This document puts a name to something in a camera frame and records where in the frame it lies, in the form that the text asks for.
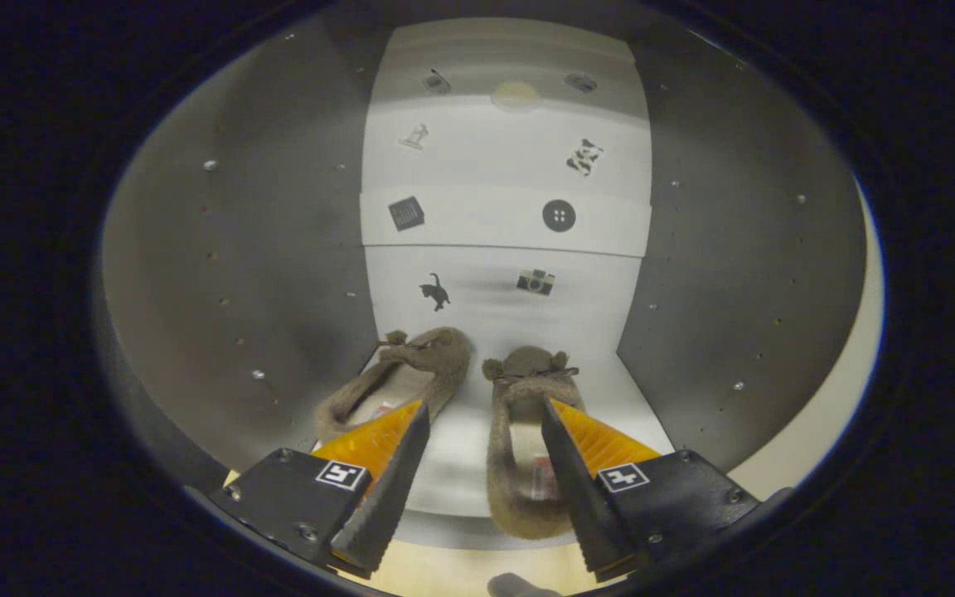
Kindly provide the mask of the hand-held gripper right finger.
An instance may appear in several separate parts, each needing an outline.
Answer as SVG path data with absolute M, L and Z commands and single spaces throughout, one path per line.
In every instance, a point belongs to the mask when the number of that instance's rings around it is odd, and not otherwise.
M 586 567 L 661 579 L 764 524 L 764 502 L 697 451 L 660 454 L 555 398 L 541 432 Z

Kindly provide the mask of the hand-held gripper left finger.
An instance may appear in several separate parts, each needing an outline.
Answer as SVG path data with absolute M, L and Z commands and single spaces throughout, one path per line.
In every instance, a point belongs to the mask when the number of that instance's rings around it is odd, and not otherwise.
M 311 453 L 277 449 L 210 500 L 280 551 L 367 579 L 399 526 L 428 439 L 429 409 L 415 400 Z

